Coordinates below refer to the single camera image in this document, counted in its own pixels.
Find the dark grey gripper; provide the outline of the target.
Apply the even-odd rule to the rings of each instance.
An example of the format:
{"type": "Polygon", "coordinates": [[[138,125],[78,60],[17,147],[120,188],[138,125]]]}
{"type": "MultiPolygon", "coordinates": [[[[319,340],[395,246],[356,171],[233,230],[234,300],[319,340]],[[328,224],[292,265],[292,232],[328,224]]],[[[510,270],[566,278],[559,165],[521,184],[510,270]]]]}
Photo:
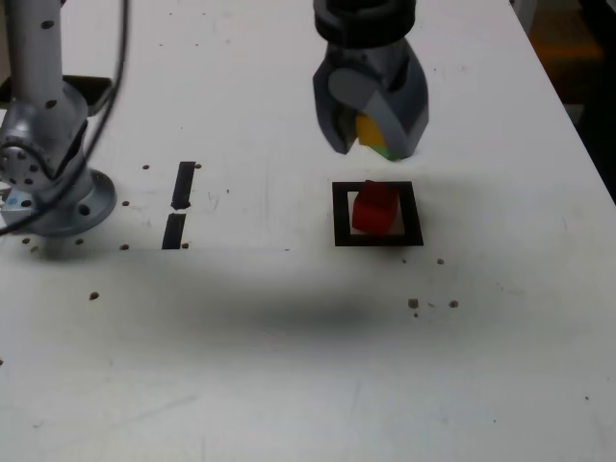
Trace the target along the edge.
{"type": "Polygon", "coordinates": [[[408,43],[329,44],[325,59],[313,76],[313,89],[317,120],[333,150],[348,153],[357,139],[355,118],[363,115],[375,124],[392,159],[412,156],[428,123],[428,90],[408,43]]]}

